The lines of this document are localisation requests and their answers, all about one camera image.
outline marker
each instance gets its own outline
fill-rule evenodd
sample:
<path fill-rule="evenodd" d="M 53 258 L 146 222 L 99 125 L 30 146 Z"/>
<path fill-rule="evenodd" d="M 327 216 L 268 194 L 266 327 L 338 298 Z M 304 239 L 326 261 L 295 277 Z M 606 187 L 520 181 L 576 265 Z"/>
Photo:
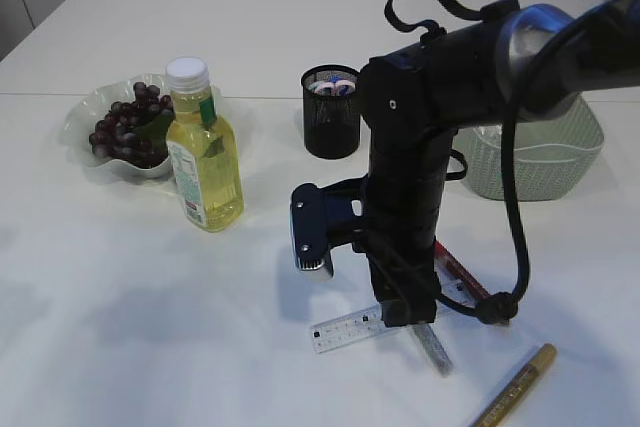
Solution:
<path fill-rule="evenodd" d="M 536 380 L 542 377 L 556 357 L 557 350 L 551 344 L 544 344 L 529 359 L 509 384 L 491 402 L 471 427 L 495 427 L 511 412 L 531 390 Z"/>

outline bottle label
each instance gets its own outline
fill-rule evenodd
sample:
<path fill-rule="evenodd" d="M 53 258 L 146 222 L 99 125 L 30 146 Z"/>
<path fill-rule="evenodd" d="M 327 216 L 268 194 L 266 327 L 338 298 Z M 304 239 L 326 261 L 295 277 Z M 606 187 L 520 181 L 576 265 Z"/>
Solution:
<path fill-rule="evenodd" d="M 198 179 L 196 158 L 184 146 L 167 141 L 171 156 L 171 165 L 176 176 L 178 195 L 182 199 L 184 213 L 193 222 L 202 227 L 207 226 L 207 217 L 202 202 L 202 189 Z"/>
<path fill-rule="evenodd" d="M 211 125 L 216 121 L 216 109 L 213 106 L 213 97 L 207 97 L 200 102 L 200 117 L 204 125 Z"/>

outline yellow liquid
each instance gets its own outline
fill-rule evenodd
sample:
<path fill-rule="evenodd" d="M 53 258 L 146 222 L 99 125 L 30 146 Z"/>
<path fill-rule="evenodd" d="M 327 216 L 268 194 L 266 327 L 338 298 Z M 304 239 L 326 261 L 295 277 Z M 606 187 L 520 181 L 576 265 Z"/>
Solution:
<path fill-rule="evenodd" d="M 240 216 L 244 199 L 233 129 L 220 115 L 211 125 L 202 123 L 200 102 L 210 96 L 210 88 L 195 94 L 171 92 L 176 119 L 167 140 L 182 145 L 196 161 L 206 227 L 188 215 L 187 219 L 208 232 L 219 232 Z"/>

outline white bottle cap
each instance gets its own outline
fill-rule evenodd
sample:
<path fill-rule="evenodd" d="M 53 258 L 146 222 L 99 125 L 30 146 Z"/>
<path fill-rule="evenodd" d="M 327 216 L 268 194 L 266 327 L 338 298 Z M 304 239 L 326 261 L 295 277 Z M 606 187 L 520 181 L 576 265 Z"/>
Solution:
<path fill-rule="evenodd" d="M 167 65 L 167 81 L 173 92 L 193 94 L 209 87 L 209 69 L 197 57 L 180 57 Z"/>

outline green leaf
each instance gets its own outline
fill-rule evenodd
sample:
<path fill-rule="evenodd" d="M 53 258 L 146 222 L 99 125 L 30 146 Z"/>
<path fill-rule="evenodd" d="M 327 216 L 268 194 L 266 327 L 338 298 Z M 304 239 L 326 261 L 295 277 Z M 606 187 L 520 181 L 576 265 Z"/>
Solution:
<path fill-rule="evenodd" d="M 224 138 L 222 136 L 218 137 L 216 140 L 211 142 L 211 145 L 204 153 L 204 157 L 215 157 L 216 155 L 220 155 L 224 152 Z"/>
<path fill-rule="evenodd" d="M 133 131 L 140 140 L 149 139 L 154 148 L 163 148 L 167 141 L 167 130 L 173 119 L 173 115 L 160 114 L 148 124 L 136 127 Z"/>

